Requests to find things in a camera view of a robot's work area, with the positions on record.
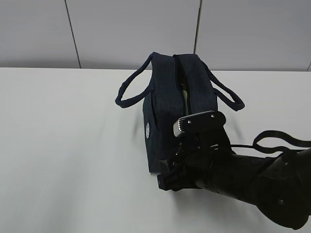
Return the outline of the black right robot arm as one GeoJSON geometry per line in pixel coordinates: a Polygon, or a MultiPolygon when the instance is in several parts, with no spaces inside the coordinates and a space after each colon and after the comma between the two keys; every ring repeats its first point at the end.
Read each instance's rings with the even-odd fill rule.
{"type": "Polygon", "coordinates": [[[186,137],[158,175],[162,190],[205,189],[256,206],[272,222],[293,230],[311,215],[311,143],[264,131],[251,148],[264,158],[238,155],[227,135],[186,137]]]}

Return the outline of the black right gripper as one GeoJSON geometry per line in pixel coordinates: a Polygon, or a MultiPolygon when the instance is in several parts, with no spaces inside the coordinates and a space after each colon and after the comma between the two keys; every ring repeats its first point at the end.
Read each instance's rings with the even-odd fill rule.
{"type": "Polygon", "coordinates": [[[160,161],[158,187],[165,191],[199,189],[196,183],[208,173],[213,153],[219,149],[232,152],[230,140],[225,132],[182,136],[177,151],[160,161]]]}

